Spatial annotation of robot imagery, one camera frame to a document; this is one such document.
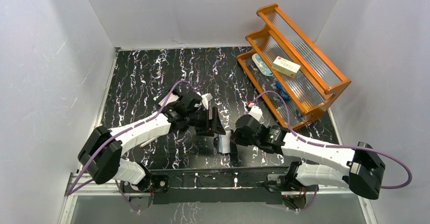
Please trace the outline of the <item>black card holder wallet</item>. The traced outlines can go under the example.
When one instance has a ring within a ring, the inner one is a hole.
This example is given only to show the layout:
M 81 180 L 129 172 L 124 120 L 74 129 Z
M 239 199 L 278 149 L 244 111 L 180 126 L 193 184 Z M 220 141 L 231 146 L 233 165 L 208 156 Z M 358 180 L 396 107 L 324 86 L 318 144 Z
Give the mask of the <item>black card holder wallet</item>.
M 227 130 L 225 135 L 216 135 L 213 144 L 218 154 L 237 154 L 237 146 L 231 141 L 233 130 Z

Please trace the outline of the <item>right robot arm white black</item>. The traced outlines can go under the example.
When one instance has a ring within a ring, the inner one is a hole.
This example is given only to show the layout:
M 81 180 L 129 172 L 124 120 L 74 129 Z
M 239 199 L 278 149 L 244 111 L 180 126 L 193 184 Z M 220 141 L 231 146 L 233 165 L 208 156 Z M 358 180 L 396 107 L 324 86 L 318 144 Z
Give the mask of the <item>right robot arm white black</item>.
M 278 125 L 266 127 L 254 117 L 245 115 L 236 121 L 232 143 L 253 145 L 269 154 L 310 160 L 291 162 L 286 175 L 263 182 L 273 191 L 299 191 L 312 185 L 336 186 L 351 190 L 370 200 L 379 198 L 385 164 L 364 142 L 359 149 L 318 141 L 310 144 L 303 136 L 295 136 L 288 128 Z

